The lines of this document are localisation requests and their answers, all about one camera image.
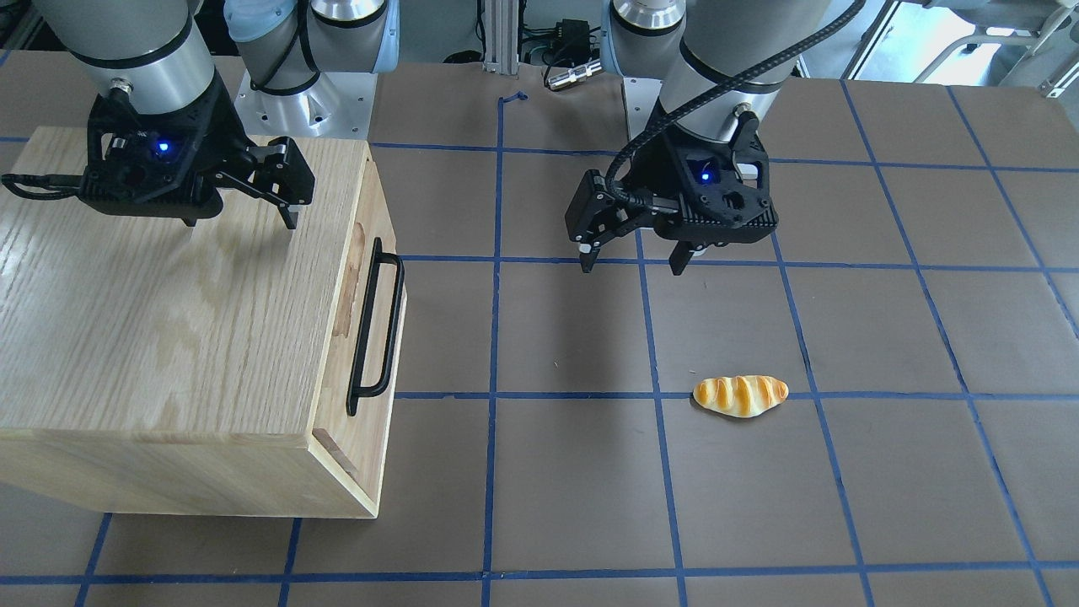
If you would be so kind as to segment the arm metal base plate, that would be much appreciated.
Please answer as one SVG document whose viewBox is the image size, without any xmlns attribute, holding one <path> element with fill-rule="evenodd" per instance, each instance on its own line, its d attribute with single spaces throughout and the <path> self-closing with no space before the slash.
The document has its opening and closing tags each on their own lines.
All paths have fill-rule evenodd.
<svg viewBox="0 0 1079 607">
<path fill-rule="evenodd" d="M 275 96 L 252 91 L 244 74 L 234 104 L 250 135 L 365 141 L 379 79 L 373 73 L 320 73 L 312 88 Z"/>
<path fill-rule="evenodd" d="M 672 109 L 663 107 L 663 85 L 659 79 L 647 79 L 641 77 L 625 77 L 623 79 L 623 97 L 625 105 L 625 133 L 628 142 L 623 149 L 632 146 L 641 133 L 652 128 L 651 138 L 645 144 L 659 138 L 660 130 L 652 127 L 654 122 L 663 122 L 666 115 L 671 114 Z"/>
</svg>

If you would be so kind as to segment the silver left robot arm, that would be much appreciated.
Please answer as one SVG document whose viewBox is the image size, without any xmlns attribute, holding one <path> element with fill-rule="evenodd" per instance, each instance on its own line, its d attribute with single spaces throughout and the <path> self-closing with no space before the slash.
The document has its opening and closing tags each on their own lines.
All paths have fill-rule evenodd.
<svg viewBox="0 0 1079 607">
<path fill-rule="evenodd" d="M 800 55 L 860 12 L 825 22 L 827 1 L 609 1 L 606 72 L 660 81 L 642 132 L 606 170 L 583 174 L 566 235 L 583 272 L 602 246 L 651 229 L 674 242 L 673 274 L 708 247 L 770 237 L 778 216 L 760 123 Z"/>
</svg>

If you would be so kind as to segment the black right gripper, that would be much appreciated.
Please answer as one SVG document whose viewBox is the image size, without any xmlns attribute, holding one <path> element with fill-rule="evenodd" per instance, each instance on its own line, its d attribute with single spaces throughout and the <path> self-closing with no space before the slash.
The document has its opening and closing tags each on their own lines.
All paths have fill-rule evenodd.
<svg viewBox="0 0 1079 607">
<path fill-rule="evenodd" d="M 177 111 L 136 115 L 126 96 L 97 96 L 86 123 L 88 162 L 77 198 L 131 218 L 178 218 L 192 226 L 223 211 L 218 188 L 267 201 L 289 230 L 314 199 L 316 179 L 289 136 L 247 138 L 224 85 Z"/>
</svg>

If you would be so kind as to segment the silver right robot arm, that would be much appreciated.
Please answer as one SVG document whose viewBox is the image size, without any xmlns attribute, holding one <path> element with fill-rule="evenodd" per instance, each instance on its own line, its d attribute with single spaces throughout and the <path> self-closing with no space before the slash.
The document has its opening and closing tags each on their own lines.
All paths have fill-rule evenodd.
<svg viewBox="0 0 1079 607">
<path fill-rule="evenodd" d="M 77 197 L 121 218 L 186 226 L 223 211 L 220 189 L 267 201 L 293 229 L 316 179 L 297 136 L 343 128 L 332 73 L 387 73 L 400 60 L 397 1 L 227 1 L 257 116 L 254 142 L 186 1 L 38 1 L 97 88 L 78 175 L 5 175 L 28 201 Z"/>
</svg>

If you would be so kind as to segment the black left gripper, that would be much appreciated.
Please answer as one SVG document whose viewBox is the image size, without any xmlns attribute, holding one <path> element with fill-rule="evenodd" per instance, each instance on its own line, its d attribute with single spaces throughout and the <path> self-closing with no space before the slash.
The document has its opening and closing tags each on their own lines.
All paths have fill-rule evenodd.
<svg viewBox="0 0 1079 607">
<path fill-rule="evenodd" d="M 593 270 L 601 247 L 654 219 L 654 196 L 674 201 L 677 211 L 655 218 L 659 238 L 678 242 L 669 268 L 682 276 L 702 245 L 752 244 L 778 226 L 770 195 L 770 158 L 759 138 L 760 119 L 745 110 L 728 142 L 705 141 L 671 126 L 631 160 L 626 190 L 598 170 L 586 170 L 564 223 L 577 243 L 583 273 Z"/>
</svg>

